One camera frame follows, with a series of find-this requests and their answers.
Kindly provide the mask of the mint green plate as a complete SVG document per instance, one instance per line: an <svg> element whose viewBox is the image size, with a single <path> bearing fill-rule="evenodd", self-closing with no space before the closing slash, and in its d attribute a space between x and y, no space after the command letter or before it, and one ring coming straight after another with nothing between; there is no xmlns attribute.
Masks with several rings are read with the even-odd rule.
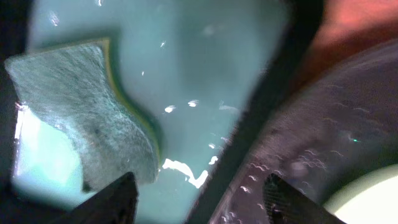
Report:
<svg viewBox="0 0 398 224"><path fill-rule="evenodd" d="M324 207L347 224L397 224L397 165L350 182Z"/></svg>

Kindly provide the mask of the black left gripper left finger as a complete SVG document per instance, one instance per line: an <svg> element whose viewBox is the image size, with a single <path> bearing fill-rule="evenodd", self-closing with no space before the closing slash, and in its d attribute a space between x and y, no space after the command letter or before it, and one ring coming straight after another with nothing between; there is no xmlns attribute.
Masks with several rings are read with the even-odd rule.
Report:
<svg viewBox="0 0 398 224"><path fill-rule="evenodd" d="M133 224L139 192L134 174L127 172L51 224Z"/></svg>

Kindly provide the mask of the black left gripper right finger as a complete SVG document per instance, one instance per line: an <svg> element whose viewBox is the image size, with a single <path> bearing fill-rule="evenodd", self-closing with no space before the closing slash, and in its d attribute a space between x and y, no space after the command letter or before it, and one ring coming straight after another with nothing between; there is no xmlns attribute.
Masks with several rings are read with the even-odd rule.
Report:
<svg viewBox="0 0 398 224"><path fill-rule="evenodd" d="M263 201L270 224L345 224L276 174L264 181Z"/></svg>

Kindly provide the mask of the green yellow sponge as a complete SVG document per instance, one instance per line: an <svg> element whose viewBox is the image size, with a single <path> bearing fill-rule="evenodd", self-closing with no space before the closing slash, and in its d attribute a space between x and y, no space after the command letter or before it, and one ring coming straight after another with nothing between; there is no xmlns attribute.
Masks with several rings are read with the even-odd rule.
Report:
<svg viewBox="0 0 398 224"><path fill-rule="evenodd" d="M154 127L116 86L109 47L109 39L98 39L4 62L19 99L71 140L93 190L127 172L139 185L154 183L160 165Z"/></svg>

